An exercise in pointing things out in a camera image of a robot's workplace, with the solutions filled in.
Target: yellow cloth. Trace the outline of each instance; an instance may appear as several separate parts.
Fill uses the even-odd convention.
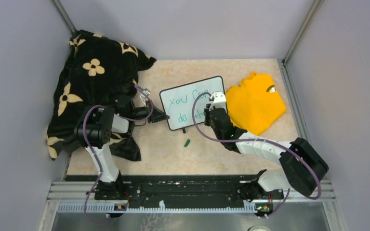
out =
[[[252,72],[226,93],[228,114],[234,126],[260,135],[286,111],[268,74]]]

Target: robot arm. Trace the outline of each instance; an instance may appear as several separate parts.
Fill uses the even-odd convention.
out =
[[[210,101],[212,103],[207,104],[204,110],[205,125],[212,127],[219,140],[234,140],[234,142],[221,143],[226,149],[241,154],[253,154],[281,165],[281,169],[267,170],[258,179],[259,185],[266,192],[275,189],[294,188],[304,196],[311,195],[317,187],[316,181],[307,168],[285,150],[290,149],[298,154],[311,167],[317,178],[321,180],[329,167],[308,141],[303,138],[297,138],[294,141],[275,141],[256,136],[244,129],[233,126],[226,112],[226,97],[223,92],[214,92]],[[272,141],[285,149],[265,141],[238,141],[246,139]]]
[[[132,131],[130,129],[133,129],[134,123],[129,123],[129,120],[136,121],[136,119],[143,119],[150,114],[151,102],[146,96],[151,92],[148,89],[139,89],[142,93],[143,107],[135,107],[131,97],[119,94],[116,96],[117,99],[114,105],[107,107],[87,106],[74,129],[76,139],[90,153],[100,175],[96,189],[96,199],[117,199],[120,198],[124,190],[121,173],[112,159],[109,141],[112,132],[127,133]],[[83,129],[83,121],[86,117],[86,128]],[[169,119],[168,115],[156,107],[153,107],[152,114],[147,117],[148,123]],[[86,133],[92,149],[87,145],[83,136],[84,133]]]

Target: white wall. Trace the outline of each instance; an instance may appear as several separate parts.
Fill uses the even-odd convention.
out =
[[[61,0],[77,29],[157,59],[284,58],[313,0]]]
[[[0,231],[35,230],[64,167],[43,131],[69,37],[49,0],[0,0]]]
[[[370,230],[370,1],[325,1],[288,67],[349,230]]]

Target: marble countertop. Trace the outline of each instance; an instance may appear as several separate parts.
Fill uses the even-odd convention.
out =
[[[139,72],[138,85],[151,91],[150,98],[162,109],[159,92],[201,79],[222,76],[225,91],[237,85],[252,71],[269,74],[284,103],[286,113],[261,136],[292,141],[297,130],[291,113],[286,90],[276,59],[222,59],[222,60],[162,60],[149,70]],[[135,105],[141,106],[139,94]],[[215,137],[211,128],[200,125],[202,131]],[[256,174],[258,171],[279,166],[259,157],[228,151],[220,143],[202,137],[195,127],[171,131],[165,121],[146,124],[134,129],[133,137],[141,150],[142,161],[132,162],[113,156],[114,163],[125,175],[226,175]],[[82,148],[70,160],[68,175],[97,175],[90,155]]]

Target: purple cable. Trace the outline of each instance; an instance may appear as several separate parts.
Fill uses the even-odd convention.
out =
[[[83,137],[84,137],[84,141],[86,141],[86,144],[87,146],[90,148],[91,152],[93,153],[94,155],[94,158],[96,159],[97,161],[97,164],[98,164],[98,167],[99,167],[99,171],[100,171],[100,174],[98,174],[98,177],[96,179],[96,181],[94,182],[92,188],[90,189],[89,193],[87,194],[87,197],[86,197],[86,201],[84,202],[84,207],[83,207],[83,211],[84,211],[84,215],[86,216],[86,219],[91,223],[91,224],[94,224],[94,225],[105,225],[107,224],[109,221],[110,221],[110,218],[107,218],[105,220],[105,222],[101,222],[101,223],[97,223],[97,222],[94,222],[92,220],[90,220],[89,218],[89,215],[87,215],[87,202],[89,201],[89,198],[90,198],[90,194],[92,194],[93,190],[95,189],[98,181],[100,180],[101,176],[103,175],[103,166],[101,166],[101,163],[100,163],[100,160],[98,159],[98,156],[97,156],[97,153],[94,151],[94,148],[92,147],[92,145],[90,144],[89,142],[89,139],[87,138],[87,134],[86,134],[86,124],[87,124],[87,120],[89,119],[90,115],[92,114],[93,110],[96,109],[96,108],[104,108],[104,106],[101,106],[101,105],[95,105],[93,107],[91,107],[89,109],[89,111],[87,112],[86,116],[84,117],[84,120],[83,120]]]
[[[202,93],[202,94],[200,94],[196,99],[195,99],[195,101],[194,101],[194,105],[192,106],[192,114],[194,115],[195,114],[195,106],[196,106],[196,104],[197,104],[197,101],[198,101],[198,99],[200,98],[200,97],[202,97],[203,95],[209,95],[209,96],[211,96],[211,94],[210,93],[208,93],[208,92],[205,92],[205,93]],[[321,184],[320,184],[320,181],[318,180],[318,177],[317,177],[317,175],[316,175],[316,173],[311,169],[311,167],[301,158],[301,157],[299,157],[295,152],[293,152],[292,150],[290,150],[290,149],[288,149],[288,148],[286,148],[286,147],[284,147],[283,145],[281,145],[281,144],[279,144],[279,143],[277,143],[277,142],[274,142],[274,141],[270,141],[270,140],[267,140],[267,139],[235,139],[235,140],[218,140],[218,139],[215,139],[215,138],[212,138],[212,137],[209,137],[208,135],[206,135],[205,133],[203,133],[200,129],[199,129],[199,127],[198,127],[198,124],[197,124],[197,122],[196,122],[196,120],[195,120],[195,117],[193,116],[192,117],[192,120],[194,121],[194,125],[195,125],[195,127],[196,127],[196,129],[198,130],[198,132],[203,136],[203,137],[205,137],[205,138],[207,138],[208,140],[211,140],[211,141],[216,141],[216,142],[221,142],[221,143],[232,143],[232,142],[240,142],[240,141],[260,141],[260,142],[267,142],[267,143],[269,143],[269,144],[272,144],[272,145],[274,145],[274,146],[277,146],[277,147],[279,147],[279,148],[281,148],[281,149],[284,149],[284,150],[286,150],[287,152],[289,152],[290,154],[292,154],[295,158],[297,158],[304,166],[305,166],[305,168],[310,172],[310,174],[313,176],[313,178],[314,178],[314,180],[316,181],[316,184],[317,184],[317,190],[318,190],[318,192],[317,192],[317,196],[315,196],[315,197],[310,197],[310,196],[307,196],[307,198],[309,198],[309,199],[312,199],[312,200],[316,200],[316,199],[318,199],[318,198],[320,198],[321,197]],[[290,189],[287,191],[287,194],[286,194],[286,196],[284,197],[284,200],[281,202],[281,204],[279,205],[279,207],[274,211],[274,212],[276,212],[276,211],[278,211],[278,209],[286,202],[286,200],[287,200],[287,196],[289,195],[289,193],[290,193]]]
[[[154,104],[152,103],[152,100],[147,95],[145,95],[143,93],[143,90],[144,89],[142,89],[138,85],[134,85],[134,87],[135,87],[135,89],[137,89],[141,94],[143,94],[150,101],[150,103],[151,103],[151,110],[150,110],[149,114],[147,115],[147,117],[145,117],[144,119],[129,119],[129,118],[125,118],[125,117],[122,117],[122,116],[120,116],[120,117],[123,118],[123,119],[130,120],[130,121],[144,121],[144,120],[147,120],[151,116],[151,114],[152,114],[152,112],[154,110]],[[89,219],[89,216],[87,215],[87,203],[89,201],[90,194],[92,194],[92,192],[95,189],[98,181],[100,180],[101,176],[103,175],[103,166],[101,165],[100,160],[98,159],[97,153],[94,151],[94,148],[90,144],[89,139],[87,138],[87,134],[86,134],[87,120],[89,119],[89,117],[90,117],[91,113],[93,112],[93,110],[96,109],[96,108],[104,108],[104,106],[102,106],[102,105],[95,105],[95,106],[91,107],[88,110],[88,112],[87,112],[87,114],[86,114],[86,116],[84,117],[84,120],[83,120],[83,137],[84,137],[84,141],[86,141],[87,146],[90,148],[90,151],[94,154],[94,158],[95,158],[95,160],[96,160],[96,162],[98,164],[100,174],[98,174],[98,177],[97,177],[96,181],[94,182],[92,188],[90,189],[89,193],[87,194],[86,201],[84,202],[83,211],[84,211],[84,215],[86,216],[86,219],[91,224],[94,224],[94,225],[105,225],[105,224],[107,224],[110,221],[109,218],[107,218],[105,222],[97,223],[97,222],[94,222],[94,221],[90,220]]]
[[[135,89],[137,89],[137,91],[139,91],[141,94],[143,94],[149,100],[149,102],[151,103],[151,110],[150,110],[149,114],[144,119],[130,119],[130,118],[127,118],[127,117],[122,117],[120,115],[119,116],[120,116],[120,118],[126,119],[128,121],[141,122],[141,121],[147,120],[151,116],[152,111],[154,110],[154,104],[152,103],[152,100],[146,94],[143,93],[144,89],[142,89],[138,85],[134,85],[134,87],[135,87]]]

